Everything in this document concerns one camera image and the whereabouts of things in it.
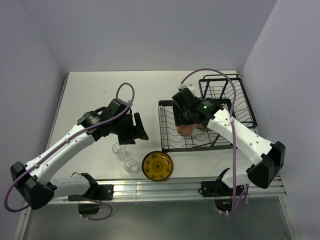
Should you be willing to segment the pink mug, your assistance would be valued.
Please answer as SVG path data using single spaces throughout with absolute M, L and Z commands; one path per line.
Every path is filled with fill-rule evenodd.
M 177 133 L 186 138 L 192 135 L 192 133 L 194 132 L 194 125 L 180 125 L 176 127 L 176 131 Z
M 194 124 L 194 127 L 195 127 L 196 129 L 203 130 L 203 131 L 207 129 L 205 126 L 203 126 L 203 125 L 200 124 L 200 123 L 195 123 L 195 124 Z

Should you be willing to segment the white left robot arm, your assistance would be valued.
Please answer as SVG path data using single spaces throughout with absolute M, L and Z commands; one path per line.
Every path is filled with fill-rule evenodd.
M 108 106 L 86 112 L 61 140 L 35 159 L 14 163 L 10 167 L 13 187 L 33 210 L 64 196 L 97 200 L 100 188 L 90 174 L 53 176 L 80 151 L 110 134 L 117 136 L 119 145 L 149 139 L 140 114 L 133 113 L 129 103 L 114 98 Z

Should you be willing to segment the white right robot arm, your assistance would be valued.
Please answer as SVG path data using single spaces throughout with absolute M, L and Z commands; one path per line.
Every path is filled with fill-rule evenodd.
M 284 165 L 286 147 L 282 142 L 273 143 L 259 136 L 236 120 L 217 99 L 200 100 L 188 88 L 180 90 L 172 99 L 185 119 L 220 134 L 248 157 L 249 165 L 232 166 L 221 173 L 216 183 L 220 194 L 227 195 L 235 186 L 249 183 L 261 189 L 270 186 Z

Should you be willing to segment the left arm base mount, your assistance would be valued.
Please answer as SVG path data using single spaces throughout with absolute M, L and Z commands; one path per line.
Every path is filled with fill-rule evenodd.
M 90 188 L 84 195 L 69 195 L 69 202 L 79 202 L 78 212 L 82 217 L 90 220 L 101 220 L 109 218 L 113 213 L 113 208 L 106 201 L 113 199 L 114 186 L 112 184 L 98 184 Z M 96 217 L 100 210 L 107 210 L 105 217 Z

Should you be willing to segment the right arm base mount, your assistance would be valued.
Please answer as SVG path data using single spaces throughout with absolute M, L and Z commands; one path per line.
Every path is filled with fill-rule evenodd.
M 231 211 L 233 206 L 233 189 L 226 186 L 222 181 L 202 181 L 198 193 L 204 198 L 226 197 L 228 200 L 215 200 L 215 206 L 220 211 Z

